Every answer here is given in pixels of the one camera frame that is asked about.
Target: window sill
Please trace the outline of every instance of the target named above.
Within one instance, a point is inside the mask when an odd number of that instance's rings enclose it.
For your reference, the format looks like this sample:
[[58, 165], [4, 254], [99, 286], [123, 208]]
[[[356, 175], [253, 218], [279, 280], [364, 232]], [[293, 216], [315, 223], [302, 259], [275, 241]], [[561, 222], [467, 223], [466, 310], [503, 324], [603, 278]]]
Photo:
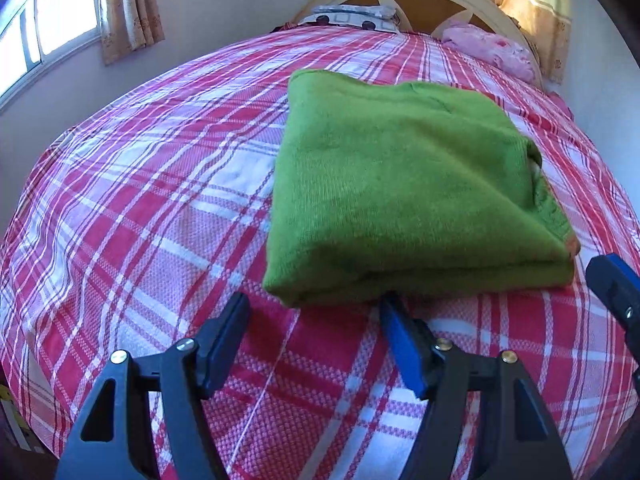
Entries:
[[74, 56], [81, 50], [84, 50], [92, 44], [98, 43], [99, 41], [100, 33], [97, 31], [97, 29], [90, 30], [89, 32], [84, 33], [82, 36], [79, 36], [78, 38], [70, 41], [69, 43], [71, 45], [68, 46], [67, 44], [65, 44], [60, 47], [61, 52], [59, 54], [57, 54], [56, 51], [53, 51], [51, 54], [49, 54], [47, 56], [47, 59], [43, 63], [27, 72], [24, 76], [18, 79], [18, 81], [16, 81], [14, 85], [11, 86], [11, 88], [9, 88], [4, 94], [0, 96], [0, 116], [15, 98], [21, 95], [38, 79], [46, 75], [47, 72], [54, 69], [59, 64]]

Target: red and white plaid blanket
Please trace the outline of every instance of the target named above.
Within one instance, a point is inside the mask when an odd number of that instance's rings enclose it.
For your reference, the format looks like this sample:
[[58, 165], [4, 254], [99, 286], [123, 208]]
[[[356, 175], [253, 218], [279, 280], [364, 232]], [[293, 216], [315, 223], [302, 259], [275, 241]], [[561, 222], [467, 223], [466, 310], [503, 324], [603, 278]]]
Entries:
[[[205, 405], [231, 478], [398, 477], [425, 406], [398, 377], [376, 309], [289, 310], [260, 286], [287, 80], [300, 68], [476, 89], [537, 142], [582, 243], [573, 285], [409, 304], [467, 351], [518, 353], [578, 476], [637, 402], [623, 334], [584, 283], [596, 254], [640, 270], [628, 198], [538, 90], [426, 36], [349, 28], [296, 28], [191, 61], [42, 155], [4, 239], [0, 281], [0, 357], [28, 422], [59, 455], [112, 351], [162, 351], [242, 290], [250, 327]], [[152, 407], [160, 469], [174, 478], [157, 397]], [[477, 397], [468, 409], [455, 479], [470, 465]]]

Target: green sweater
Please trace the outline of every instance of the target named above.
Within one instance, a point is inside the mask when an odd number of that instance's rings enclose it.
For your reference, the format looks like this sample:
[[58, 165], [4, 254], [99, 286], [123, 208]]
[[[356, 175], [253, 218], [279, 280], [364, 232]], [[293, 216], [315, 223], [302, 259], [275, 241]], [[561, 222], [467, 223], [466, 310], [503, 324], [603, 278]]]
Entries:
[[289, 107], [263, 281], [283, 303], [573, 279], [579, 244], [540, 152], [489, 98], [302, 70]]

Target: window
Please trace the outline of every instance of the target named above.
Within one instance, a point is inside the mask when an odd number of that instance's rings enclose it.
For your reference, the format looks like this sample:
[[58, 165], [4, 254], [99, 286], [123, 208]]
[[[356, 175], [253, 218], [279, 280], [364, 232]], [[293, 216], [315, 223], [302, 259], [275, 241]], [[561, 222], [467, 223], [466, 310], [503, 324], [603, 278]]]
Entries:
[[32, 70], [97, 37], [96, 9], [96, 0], [28, 0], [0, 38], [0, 101]]

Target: window pane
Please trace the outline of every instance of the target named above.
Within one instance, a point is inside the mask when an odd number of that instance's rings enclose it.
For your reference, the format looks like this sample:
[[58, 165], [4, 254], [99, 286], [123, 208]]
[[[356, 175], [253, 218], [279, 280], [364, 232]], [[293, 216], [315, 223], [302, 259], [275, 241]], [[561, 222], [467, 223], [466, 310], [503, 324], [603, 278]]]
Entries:
[[42, 53], [49, 54], [97, 25], [94, 0], [36, 0]]
[[40, 61], [40, 51], [38, 50], [38, 40], [36, 38], [36, 20], [35, 9], [33, 8], [33, 0], [29, 0], [24, 7], [24, 15], [27, 25], [27, 46], [29, 48], [29, 57], [31, 62]]
[[20, 14], [18, 14], [0, 39], [0, 95], [27, 73], [27, 63], [22, 50]]

